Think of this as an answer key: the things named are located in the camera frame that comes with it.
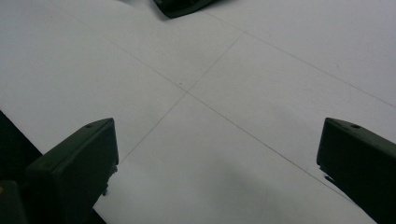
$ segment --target floor tile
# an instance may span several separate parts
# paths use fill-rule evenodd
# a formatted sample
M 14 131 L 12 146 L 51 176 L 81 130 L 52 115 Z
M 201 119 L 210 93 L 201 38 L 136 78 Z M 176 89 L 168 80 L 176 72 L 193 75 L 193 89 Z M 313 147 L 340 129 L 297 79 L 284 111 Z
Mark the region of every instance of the floor tile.
M 203 12 L 166 20 L 152 1 L 52 1 L 184 90 L 241 34 Z
M 396 142 L 396 109 L 244 35 L 191 94 L 288 160 L 324 180 L 316 156 L 325 118 Z
M 42 152 L 112 117 L 123 159 L 185 93 L 46 1 L 2 6 L 1 48 L 18 63 L 0 57 L 1 109 Z
M 187 95 L 120 166 L 109 223 L 374 223 Z
M 225 0 L 206 12 L 396 106 L 395 1 Z

